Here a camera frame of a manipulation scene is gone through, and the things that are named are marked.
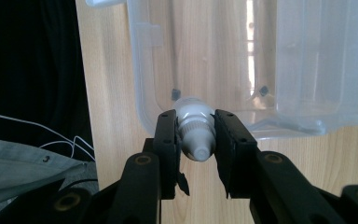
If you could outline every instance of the black cloth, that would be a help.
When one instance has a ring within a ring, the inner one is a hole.
[[[0,0],[0,115],[40,123],[70,139],[79,135],[91,144],[75,0]],[[35,147],[63,140],[6,119],[0,119],[0,139]],[[65,156],[72,150],[66,144],[46,149]],[[75,158],[90,160],[78,148]]]

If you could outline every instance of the bottle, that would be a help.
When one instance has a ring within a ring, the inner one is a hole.
[[[181,98],[173,104],[182,138],[182,151],[193,161],[207,161],[216,146],[214,110],[195,97]]]

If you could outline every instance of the transparent plastic container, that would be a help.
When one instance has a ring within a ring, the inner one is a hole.
[[[127,0],[137,109],[196,96],[260,138],[358,125],[358,1]]]

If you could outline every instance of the wooden surface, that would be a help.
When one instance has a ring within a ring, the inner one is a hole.
[[[120,179],[126,159],[149,135],[136,115],[131,46],[125,5],[102,9],[76,0],[89,112],[101,189]],[[289,157],[315,186],[339,194],[358,184],[358,127],[321,137],[259,141],[262,150]],[[182,158],[190,197],[180,190],[162,203],[162,223],[253,223],[249,201],[226,200],[214,157]]]

